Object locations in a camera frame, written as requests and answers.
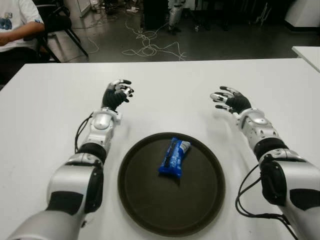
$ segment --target white table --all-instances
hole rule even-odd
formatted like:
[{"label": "white table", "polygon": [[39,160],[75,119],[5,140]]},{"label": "white table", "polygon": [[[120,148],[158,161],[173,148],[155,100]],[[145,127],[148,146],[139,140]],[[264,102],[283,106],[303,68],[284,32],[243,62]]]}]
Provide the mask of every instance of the white table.
[{"label": "white table", "polygon": [[[134,98],[118,108],[123,121],[105,164],[103,204],[88,216],[91,221],[80,231],[80,240],[167,239],[137,226],[117,190],[126,152],[159,132],[197,138],[215,153],[225,175],[218,218],[185,239],[291,239],[275,220],[249,219],[236,212],[240,182],[257,160],[231,124],[231,115],[215,109],[209,94],[223,85],[240,90],[265,111],[291,149],[320,167],[320,75],[299,58],[24,66],[0,92],[0,239],[46,208],[47,184],[73,154],[77,127],[100,107],[107,84],[118,78],[133,82]],[[259,184],[243,203],[254,213],[279,212],[264,200]]]},{"label": "white table", "polygon": [[320,72],[320,46],[293,46],[292,50]]}]

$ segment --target black robotic glove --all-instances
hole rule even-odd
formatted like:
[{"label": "black robotic glove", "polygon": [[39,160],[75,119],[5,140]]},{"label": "black robotic glove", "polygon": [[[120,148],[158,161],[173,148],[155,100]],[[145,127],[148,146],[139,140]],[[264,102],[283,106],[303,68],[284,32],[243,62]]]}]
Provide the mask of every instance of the black robotic glove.
[{"label": "black robotic glove", "polygon": [[210,95],[214,102],[226,104],[216,105],[217,109],[224,109],[230,113],[240,114],[243,110],[251,108],[248,98],[243,96],[239,91],[227,86],[221,86],[220,89],[227,92],[215,92]]},{"label": "black robotic glove", "polygon": [[123,102],[128,103],[128,97],[132,97],[132,93],[134,92],[134,90],[128,86],[130,84],[130,81],[122,79],[110,83],[103,95],[101,107],[116,111],[117,107]]}]

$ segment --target white t-shirt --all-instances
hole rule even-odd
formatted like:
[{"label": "white t-shirt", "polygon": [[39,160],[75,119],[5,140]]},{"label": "white t-shirt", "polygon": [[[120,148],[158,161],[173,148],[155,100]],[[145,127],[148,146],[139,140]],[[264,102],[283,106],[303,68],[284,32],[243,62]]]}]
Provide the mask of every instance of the white t-shirt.
[{"label": "white t-shirt", "polygon": [[[44,23],[32,0],[0,0],[0,33],[16,30],[30,22]],[[36,43],[35,39],[19,39],[0,46],[0,52],[20,47],[35,49]]]}]

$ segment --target blue snack package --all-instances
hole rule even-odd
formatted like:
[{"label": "blue snack package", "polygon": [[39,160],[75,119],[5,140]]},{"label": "blue snack package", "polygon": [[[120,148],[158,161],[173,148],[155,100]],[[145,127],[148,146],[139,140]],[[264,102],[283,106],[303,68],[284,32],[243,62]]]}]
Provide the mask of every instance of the blue snack package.
[{"label": "blue snack package", "polygon": [[180,178],[182,175],[181,162],[190,146],[190,142],[173,137],[158,172]]}]

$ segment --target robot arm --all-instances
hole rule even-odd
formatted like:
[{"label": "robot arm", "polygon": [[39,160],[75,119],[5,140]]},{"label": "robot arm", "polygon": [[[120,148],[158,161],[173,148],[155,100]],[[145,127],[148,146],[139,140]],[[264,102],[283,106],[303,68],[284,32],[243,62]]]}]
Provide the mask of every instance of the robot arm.
[{"label": "robot arm", "polygon": [[233,88],[210,95],[216,108],[231,112],[260,168],[262,194],[277,205],[301,240],[320,237],[320,170],[290,150],[265,114]]},{"label": "robot arm", "polygon": [[31,216],[8,240],[76,240],[86,214],[102,203],[103,167],[114,124],[121,115],[116,108],[134,92],[130,81],[117,80],[106,89],[102,106],[93,112],[90,131],[79,150],[53,175],[47,189],[48,207]]}]

